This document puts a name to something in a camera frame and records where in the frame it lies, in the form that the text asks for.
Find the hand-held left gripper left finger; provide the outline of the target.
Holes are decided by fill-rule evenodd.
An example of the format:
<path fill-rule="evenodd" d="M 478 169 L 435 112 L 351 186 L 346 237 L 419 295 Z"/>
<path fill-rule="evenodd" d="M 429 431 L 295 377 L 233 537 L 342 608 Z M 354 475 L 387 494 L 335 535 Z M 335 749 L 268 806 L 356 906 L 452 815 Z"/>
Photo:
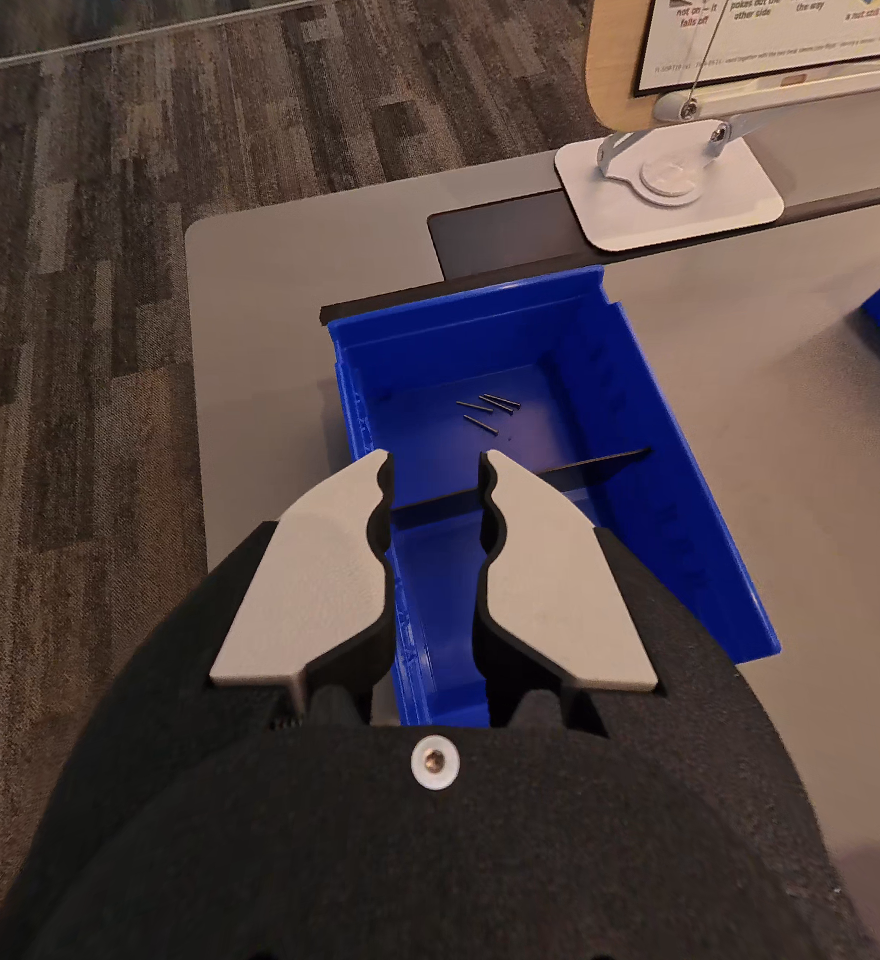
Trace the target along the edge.
<path fill-rule="evenodd" d="M 217 689 L 279 688 L 305 717 L 338 688 L 370 722 L 397 649 L 394 492 L 394 456 L 378 448 L 285 510 L 210 669 Z"/>

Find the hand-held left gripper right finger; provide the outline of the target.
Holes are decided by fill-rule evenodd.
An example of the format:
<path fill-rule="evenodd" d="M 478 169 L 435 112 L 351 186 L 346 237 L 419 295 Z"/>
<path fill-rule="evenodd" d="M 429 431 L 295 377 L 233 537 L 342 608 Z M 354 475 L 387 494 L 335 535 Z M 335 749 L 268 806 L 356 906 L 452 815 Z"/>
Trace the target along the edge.
<path fill-rule="evenodd" d="M 475 595 L 475 665 L 492 727 L 529 693 L 562 718 L 584 694 L 654 693 L 657 672 L 588 516 L 499 450 L 481 453 L 485 553 Z"/>

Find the white stand base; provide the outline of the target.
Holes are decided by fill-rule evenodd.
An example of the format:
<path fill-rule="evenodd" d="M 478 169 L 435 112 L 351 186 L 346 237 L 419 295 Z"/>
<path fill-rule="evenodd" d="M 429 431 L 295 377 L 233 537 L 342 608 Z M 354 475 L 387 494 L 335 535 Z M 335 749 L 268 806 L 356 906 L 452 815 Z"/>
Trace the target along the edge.
<path fill-rule="evenodd" d="M 603 253 L 763 227 L 880 189 L 880 58 L 666 93 L 652 123 L 555 154 Z"/>

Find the metal floor strip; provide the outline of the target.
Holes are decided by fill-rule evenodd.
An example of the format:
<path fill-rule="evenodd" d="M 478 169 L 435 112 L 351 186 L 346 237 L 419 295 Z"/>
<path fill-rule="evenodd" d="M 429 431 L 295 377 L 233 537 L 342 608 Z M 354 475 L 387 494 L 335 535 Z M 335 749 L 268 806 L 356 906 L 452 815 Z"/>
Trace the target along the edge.
<path fill-rule="evenodd" d="M 311 5 L 310 1 L 0 1 L 0 70 Z"/>

